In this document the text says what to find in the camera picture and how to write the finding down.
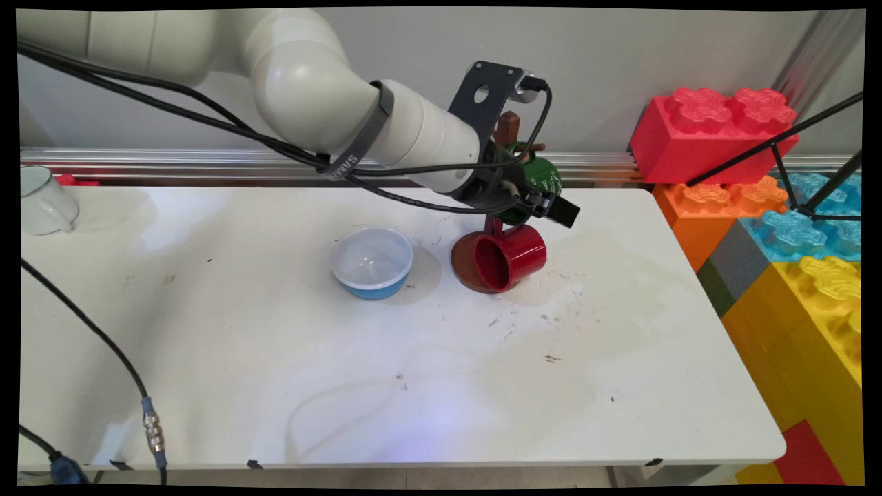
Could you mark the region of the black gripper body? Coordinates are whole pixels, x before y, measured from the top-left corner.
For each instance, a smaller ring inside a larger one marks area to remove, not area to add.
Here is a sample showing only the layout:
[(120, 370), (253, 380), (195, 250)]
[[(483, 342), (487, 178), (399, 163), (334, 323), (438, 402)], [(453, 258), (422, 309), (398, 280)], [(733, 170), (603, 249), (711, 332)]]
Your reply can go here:
[(526, 161), (532, 151), (514, 154), (515, 149), (488, 141), (478, 166), (457, 188), (457, 201), (483, 211), (532, 211), (536, 187), (527, 181)]

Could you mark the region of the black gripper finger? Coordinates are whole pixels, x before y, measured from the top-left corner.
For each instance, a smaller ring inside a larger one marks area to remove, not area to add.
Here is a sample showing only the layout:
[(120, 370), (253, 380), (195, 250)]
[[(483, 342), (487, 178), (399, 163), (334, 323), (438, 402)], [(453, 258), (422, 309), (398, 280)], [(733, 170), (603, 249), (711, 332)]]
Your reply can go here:
[(529, 213), (536, 218), (544, 218), (571, 229), (580, 214), (580, 207), (552, 192), (529, 192), (526, 195)]

